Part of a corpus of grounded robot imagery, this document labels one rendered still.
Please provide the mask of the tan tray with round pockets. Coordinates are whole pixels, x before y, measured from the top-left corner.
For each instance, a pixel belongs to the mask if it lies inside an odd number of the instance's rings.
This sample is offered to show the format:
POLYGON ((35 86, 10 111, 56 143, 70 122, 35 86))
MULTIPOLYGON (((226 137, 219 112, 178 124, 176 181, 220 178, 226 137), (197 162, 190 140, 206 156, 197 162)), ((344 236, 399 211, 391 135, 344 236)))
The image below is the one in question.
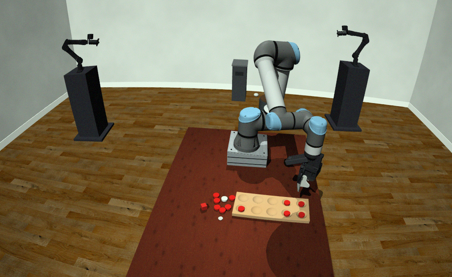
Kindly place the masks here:
POLYGON ((302 198, 237 192, 232 216, 309 224, 309 200, 302 198), (290 201, 289 206, 284 205, 285 200, 290 201), (300 207, 298 205, 300 201, 304 202, 305 206, 300 207), (239 212, 239 206, 244 206, 245 210, 243 212, 239 212), (286 210, 290 212, 290 216, 284 216, 284 212, 286 210), (299 212, 304 212, 305 217, 300 218, 298 216, 299 212))

